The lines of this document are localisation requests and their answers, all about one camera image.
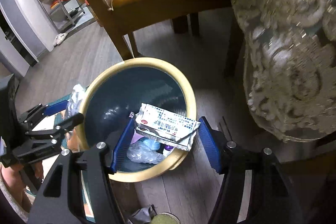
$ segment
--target metal screw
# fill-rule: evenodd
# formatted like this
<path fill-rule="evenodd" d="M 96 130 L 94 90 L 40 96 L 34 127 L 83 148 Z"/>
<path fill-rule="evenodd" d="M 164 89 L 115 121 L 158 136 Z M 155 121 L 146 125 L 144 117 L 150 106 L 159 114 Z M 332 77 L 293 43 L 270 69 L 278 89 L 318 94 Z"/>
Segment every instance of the metal screw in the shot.
<path fill-rule="evenodd" d="M 104 142 L 97 143 L 97 145 L 96 145 L 96 147 L 98 149 L 103 149 L 105 146 L 106 146 L 106 143 L 104 143 Z"/>
<path fill-rule="evenodd" d="M 235 148 L 237 146 L 237 144 L 233 141 L 229 141 L 226 143 L 227 147 L 229 148 Z"/>
<path fill-rule="evenodd" d="M 61 152 L 61 154 L 63 155 L 63 156 L 66 156 L 66 155 L 68 155 L 70 153 L 70 150 L 69 149 L 64 149 L 64 150 L 62 150 L 62 152 Z"/>
<path fill-rule="evenodd" d="M 266 147 L 266 148 L 264 148 L 264 153 L 266 155 L 271 155 L 272 154 L 272 150 L 270 148 Z"/>

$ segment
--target white lace fabric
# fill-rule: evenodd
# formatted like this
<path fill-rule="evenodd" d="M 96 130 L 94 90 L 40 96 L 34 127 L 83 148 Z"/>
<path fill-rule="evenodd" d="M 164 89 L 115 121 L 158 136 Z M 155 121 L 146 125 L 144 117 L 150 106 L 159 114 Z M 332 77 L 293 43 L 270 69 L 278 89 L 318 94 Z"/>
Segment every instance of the white lace fabric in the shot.
<path fill-rule="evenodd" d="M 244 88 L 258 126 L 284 141 L 335 131 L 335 0 L 231 2 L 245 35 Z"/>

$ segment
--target yellow trash can rim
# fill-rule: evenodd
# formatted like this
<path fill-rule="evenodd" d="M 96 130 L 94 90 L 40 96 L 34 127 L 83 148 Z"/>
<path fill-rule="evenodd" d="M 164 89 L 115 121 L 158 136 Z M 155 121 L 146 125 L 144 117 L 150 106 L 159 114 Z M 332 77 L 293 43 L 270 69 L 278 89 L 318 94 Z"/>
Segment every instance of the yellow trash can rim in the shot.
<path fill-rule="evenodd" d="M 196 100 L 194 91 L 187 80 L 187 78 L 183 75 L 183 73 L 177 69 L 172 64 L 150 57 L 140 57 L 134 58 L 131 60 L 120 62 L 112 67 L 106 69 L 102 72 L 89 86 L 87 89 L 83 101 L 81 103 L 79 112 L 84 116 L 86 114 L 87 108 L 89 106 L 90 100 L 93 97 L 95 91 L 100 87 L 105 80 L 107 80 L 112 75 L 117 74 L 118 72 L 133 68 L 133 67 L 151 67 L 155 69 L 159 69 L 168 75 L 170 75 L 176 83 L 181 88 L 181 91 L 184 96 L 185 105 L 186 105 L 186 116 L 191 119 L 196 119 Z M 76 133 L 79 139 L 79 145 L 81 150 L 89 149 L 84 130 L 84 122 L 76 127 Z M 184 150 L 180 150 L 175 148 L 173 152 L 166 157 L 159 164 L 150 167 L 146 170 L 138 171 L 138 172 L 117 172 L 114 175 L 109 175 L 110 179 L 121 181 L 121 182 L 138 182 L 147 180 L 156 176 L 161 175 L 167 170 L 175 169 L 186 157 L 188 152 Z"/>

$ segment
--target purple bottle cap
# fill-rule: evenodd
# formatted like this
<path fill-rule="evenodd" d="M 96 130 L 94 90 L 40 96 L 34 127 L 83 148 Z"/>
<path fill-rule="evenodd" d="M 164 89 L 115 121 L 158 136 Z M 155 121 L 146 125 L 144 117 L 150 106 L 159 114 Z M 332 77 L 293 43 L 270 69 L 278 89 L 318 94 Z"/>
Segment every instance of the purple bottle cap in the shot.
<path fill-rule="evenodd" d="M 170 150 L 172 150 L 173 148 L 174 148 L 173 146 L 165 145 L 165 149 L 166 149 L 167 151 L 170 151 Z"/>

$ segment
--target shelf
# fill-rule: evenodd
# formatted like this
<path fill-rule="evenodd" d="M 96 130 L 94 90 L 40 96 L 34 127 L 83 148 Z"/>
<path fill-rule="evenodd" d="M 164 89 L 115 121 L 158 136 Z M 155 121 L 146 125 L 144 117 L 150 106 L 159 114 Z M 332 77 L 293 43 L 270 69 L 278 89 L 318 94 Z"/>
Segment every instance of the shelf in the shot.
<path fill-rule="evenodd" d="M 67 4 L 70 0 L 62 1 L 63 6 Z M 49 12 L 49 15 L 51 15 L 53 12 L 55 12 L 58 8 L 61 7 L 61 4 L 58 4 L 55 8 L 51 9 Z"/>
<path fill-rule="evenodd" d="M 83 11 L 79 8 L 78 13 L 72 17 L 73 21 L 75 21 L 77 18 L 79 18 L 82 12 Z M 65 23 L 63 26 L 61 26 L 60 28 L 58 28 L 58 30 L 62 31 L 65 28 L 69 27 L 71 24 L 72 24 L 71 21 L 69 21 L 69 22 Z"/>

